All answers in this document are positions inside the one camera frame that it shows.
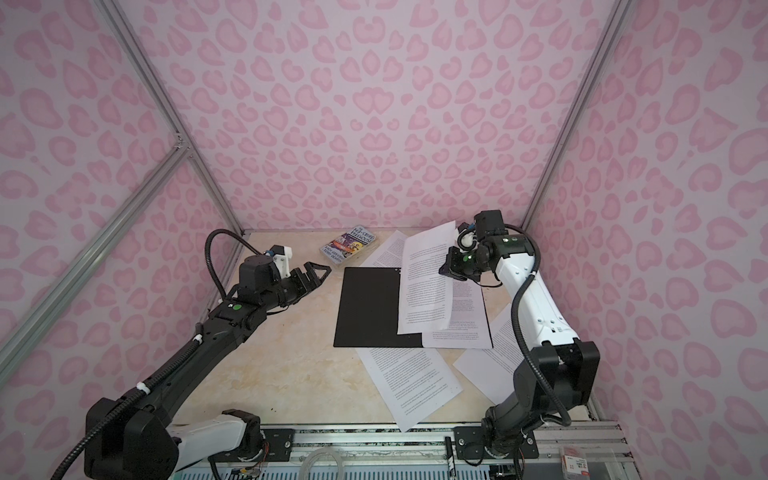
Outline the printed paper sheet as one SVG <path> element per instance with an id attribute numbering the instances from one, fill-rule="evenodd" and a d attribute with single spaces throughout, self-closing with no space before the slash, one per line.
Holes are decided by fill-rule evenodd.
<path id="1" fill-rule="evenodd" d="M 411 430 L 463 391 L 435 349 L 358 348 L 357 354 L 401 432 Z"/>
<path id="2" fill-rule="evenodd" d="M 511 305 L 491 322 L 493 348 L 466 350 L 453 364 L 493 404 L 514 392 L 514 372 L 524 362 L 511 325 Z"/>
<path id="3" fill-rule="evenodd" d="M 422 334 L 422 346 L 436 349 L 491 349 L 492 339 L 482 288 L 473 282 L 453 282 L 453 306 L 448 328 Z"/>
<path id="4" fill-rule="evenodd" d="M 453 305 L 453 280 L 439 273 L 456 239 L 454 221 L 408 237 L 400 269 L 398 334 L 416 334 L 448 327 Z"/>
<path id="5" fill-rule="evenodd" d="M 395 231 L 361 263 L 361 267 L 400 268 L 407 238 L 406 234 Z"/>

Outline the white and black folder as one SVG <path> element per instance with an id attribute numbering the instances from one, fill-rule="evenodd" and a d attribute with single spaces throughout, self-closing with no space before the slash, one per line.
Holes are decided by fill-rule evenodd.
<path id="1" fill-rule="evenodd" d="M 424 348 L 422 334 L 399 335 L 398 268 L 350 267 L 344 271 L 333 346 Z"/>

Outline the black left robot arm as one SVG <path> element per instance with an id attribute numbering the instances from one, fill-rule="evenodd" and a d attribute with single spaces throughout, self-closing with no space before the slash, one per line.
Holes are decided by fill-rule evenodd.
<path id="1" fill-rule="evenodd" d="M 292 268 L 291 250 L 274 245 L 254 250 L 239 267 L 239 281 L 225 289 L 211 257 L 213 241 L 230 231 L 211 231 L 204 244 L 208 273 L 221 302 L 196 324 L 192 338 L 146 379 L 117 400 L 102 398 L 86 415 L 84 437 L 56 467 L 65 477 L 78 458 L 90 479 L 169 479 L 179 470 L 226 454 L 264 461 L 267 442 L 259 416 L 228 409 L 209 421 L 175 427 L 183 403 L 230 353 L 245 343 L 269 317 L 286 311 L 318 289 L 330 275 L 327 265 L 307 262 Z"/>

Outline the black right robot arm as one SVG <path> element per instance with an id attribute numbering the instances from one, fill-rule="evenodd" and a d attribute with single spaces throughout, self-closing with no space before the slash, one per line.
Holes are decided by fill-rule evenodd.
<path id="1" fill-rule="evenodd" d="M 523 443 L 546 423 L 570 426 L 570 411 L 588 403 L 600 363 L 596 344 L 579 338 L 549 293 L 541 259 L 525 231 L 506 223 L 500 211 L 485 210 L 460 226 L 439 269 L 474 283 L 491 272 L 511 298 L 508 324 L 522 362 L 513 392 L 481 423 L 484 453 L 501 458 L 519 459 Z"/>

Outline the colourful paperback book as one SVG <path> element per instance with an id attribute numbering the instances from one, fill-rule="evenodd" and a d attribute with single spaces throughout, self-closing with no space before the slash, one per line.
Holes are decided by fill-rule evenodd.
<path id="1" fill-rule="evenodd" d="M 341 265 L 360 254 L 377 240 L 366 227 L 357 225 L 324 244 L 320 252 L 334 265 Z"/>

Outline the black marker pen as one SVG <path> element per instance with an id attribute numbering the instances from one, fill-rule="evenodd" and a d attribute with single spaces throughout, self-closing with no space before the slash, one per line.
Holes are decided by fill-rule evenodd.
<path id="1" fill-rule="evenodd" d="M 457 480 L 458 476 L 457 476 L 457 469 L 456 469 L 455 458 L 454 458 L 453 442 L 450 436 L 444 437 L 444 447 L 445 447 L 445 460 L 447 464 L 448 479 Z"/>

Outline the clear box with label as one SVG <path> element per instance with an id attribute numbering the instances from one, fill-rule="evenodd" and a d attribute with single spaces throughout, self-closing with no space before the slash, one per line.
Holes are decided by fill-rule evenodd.
<path id="1" fill-rule="evenodd" d="M 560 447 L 562 476 L 564 480 L 590 480 L 591 473 L 584 452 L 575 446 Z"/>

